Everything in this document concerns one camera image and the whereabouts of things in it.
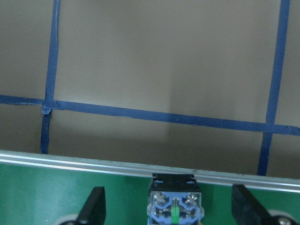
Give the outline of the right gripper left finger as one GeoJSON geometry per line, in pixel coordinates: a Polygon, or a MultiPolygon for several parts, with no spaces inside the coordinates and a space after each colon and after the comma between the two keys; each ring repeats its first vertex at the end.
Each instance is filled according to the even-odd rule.
{"type": "Polygon", "coordinates": [[[105,188],[94,187],[79,212],[78,225],[104,225],[106,219],[105,188]]]}

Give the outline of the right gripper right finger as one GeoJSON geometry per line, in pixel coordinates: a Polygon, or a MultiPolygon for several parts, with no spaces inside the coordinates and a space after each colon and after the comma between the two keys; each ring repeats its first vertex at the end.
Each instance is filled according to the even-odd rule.
{"type": "Polygon", "coordinates": [[[238,225],[275,225],[274,217],[242,184],[232,186],[232,216],[238,225]]]}

